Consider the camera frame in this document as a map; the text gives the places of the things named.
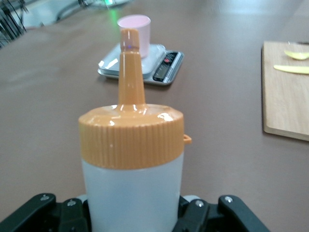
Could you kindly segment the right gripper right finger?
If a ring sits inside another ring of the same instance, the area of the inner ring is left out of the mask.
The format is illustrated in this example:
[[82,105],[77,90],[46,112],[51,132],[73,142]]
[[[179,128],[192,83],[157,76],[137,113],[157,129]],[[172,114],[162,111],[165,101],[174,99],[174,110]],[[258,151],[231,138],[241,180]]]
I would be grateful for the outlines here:
[[266,225],[237,196],[222,195],[217,204],[181,197],[175,232],[268,232]]

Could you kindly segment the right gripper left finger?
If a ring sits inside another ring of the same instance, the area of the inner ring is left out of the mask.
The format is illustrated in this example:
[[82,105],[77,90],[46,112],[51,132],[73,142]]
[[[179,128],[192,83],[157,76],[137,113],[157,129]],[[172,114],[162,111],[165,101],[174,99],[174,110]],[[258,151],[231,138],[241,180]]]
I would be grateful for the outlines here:
[[52,193],[35,195],[0,223],[2,232],[89,232],[87,202],[69,198],[62,203]]

